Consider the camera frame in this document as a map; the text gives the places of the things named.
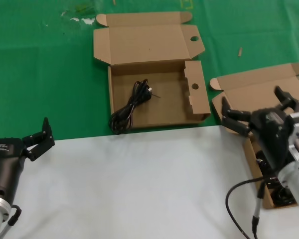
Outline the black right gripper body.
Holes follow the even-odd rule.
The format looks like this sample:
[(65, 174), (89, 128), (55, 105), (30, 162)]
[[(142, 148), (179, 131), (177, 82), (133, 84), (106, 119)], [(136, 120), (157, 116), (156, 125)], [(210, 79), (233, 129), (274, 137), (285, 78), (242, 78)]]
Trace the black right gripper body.
[(249, 127), (272, 171), (279, 172), (287, 158), (292, 120), (277, 108), (264, 108), (252, 112)]

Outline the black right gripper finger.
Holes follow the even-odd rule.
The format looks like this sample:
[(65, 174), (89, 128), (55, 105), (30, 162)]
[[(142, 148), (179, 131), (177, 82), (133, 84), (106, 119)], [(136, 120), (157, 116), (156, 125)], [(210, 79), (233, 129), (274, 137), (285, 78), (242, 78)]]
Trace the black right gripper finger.
[(279, 86), (276, 86), (274, 93), (280, 102), (276, 106), (278, 110), (284, 111), (287, 108), (291, 108), (295, 113), (299, 112), (299, 100), (294, 98), (289, 92), (283, 91)]
[(221, 113), (223, 126), (241, 136), (249, 135), (251, 131), (249, 127), (251, 112), (232, 109), (227, 99), (223, 97)]

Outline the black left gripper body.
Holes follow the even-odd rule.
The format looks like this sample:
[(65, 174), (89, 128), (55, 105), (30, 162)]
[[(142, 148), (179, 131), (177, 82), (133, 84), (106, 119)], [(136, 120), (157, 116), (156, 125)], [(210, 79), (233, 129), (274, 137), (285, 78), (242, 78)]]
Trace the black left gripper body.
[(24, 169), (25, 145), (20, 138), (0, 138), (0, 198), (14, 201)]

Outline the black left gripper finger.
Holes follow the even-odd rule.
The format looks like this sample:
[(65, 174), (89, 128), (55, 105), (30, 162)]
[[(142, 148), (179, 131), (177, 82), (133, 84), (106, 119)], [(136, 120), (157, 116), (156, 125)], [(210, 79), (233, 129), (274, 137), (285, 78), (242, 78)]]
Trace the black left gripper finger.
[(47, 117), (44, 118), (41, 132), (22, 139), (25, 148), (22, 155), (35, 161), (55, 145), (52, 129)]

